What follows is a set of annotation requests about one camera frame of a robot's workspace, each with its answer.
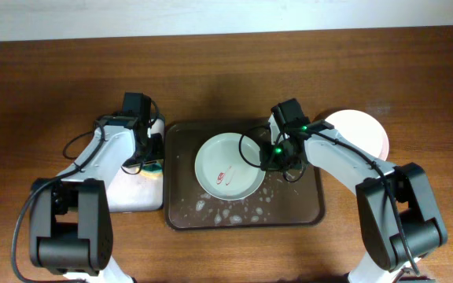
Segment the green and yellow sponge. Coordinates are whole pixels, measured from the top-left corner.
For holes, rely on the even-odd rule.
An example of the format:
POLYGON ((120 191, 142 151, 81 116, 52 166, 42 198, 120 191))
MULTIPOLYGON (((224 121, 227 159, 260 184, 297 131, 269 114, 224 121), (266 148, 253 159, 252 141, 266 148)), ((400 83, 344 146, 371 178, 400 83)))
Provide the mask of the green and yellow sponge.
POLYGON ((145 164, 142 167, 141 174, 151 178, 157 178, 163 174, 163 167, 160 163, 145 164))

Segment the pink plate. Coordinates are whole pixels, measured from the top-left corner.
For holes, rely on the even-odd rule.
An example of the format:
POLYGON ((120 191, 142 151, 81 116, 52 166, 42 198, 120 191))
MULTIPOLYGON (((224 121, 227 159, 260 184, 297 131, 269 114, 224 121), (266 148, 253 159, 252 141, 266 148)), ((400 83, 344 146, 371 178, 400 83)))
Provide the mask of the pink plate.
POLYGON ((334 125, 341 135, 371 156, 387 160, 389 138, 384 127, 371 115, 359 110, 333 112, 325 121, 334 125))

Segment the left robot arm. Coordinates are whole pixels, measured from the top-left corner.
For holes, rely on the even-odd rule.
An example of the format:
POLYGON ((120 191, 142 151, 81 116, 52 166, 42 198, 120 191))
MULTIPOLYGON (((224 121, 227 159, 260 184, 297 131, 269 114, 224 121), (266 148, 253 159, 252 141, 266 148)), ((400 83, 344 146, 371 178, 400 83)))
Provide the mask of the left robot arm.
POLYGON ((106 190, 123 167, 163 158, 155 101, 126 93, 122 108, 99 116, 88 146, 57 176, 38 178, 20 212, 29 214, 31 263, 63 282, 132 282, 112 257, 106 190))

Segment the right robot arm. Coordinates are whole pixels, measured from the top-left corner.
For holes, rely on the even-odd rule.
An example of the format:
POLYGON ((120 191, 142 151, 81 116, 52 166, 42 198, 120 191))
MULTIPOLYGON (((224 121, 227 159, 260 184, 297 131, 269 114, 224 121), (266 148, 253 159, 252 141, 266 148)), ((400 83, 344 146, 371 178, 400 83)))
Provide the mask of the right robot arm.
POLYGON ((366 254, 343 282, 397 282, 447 243, 448 233, 425 171, 379 159, 348 141, 325 120, 312 122, 296 99, 271 110, 271 144, 260 153, 263 171, 318 167, 351 190, 366 254))

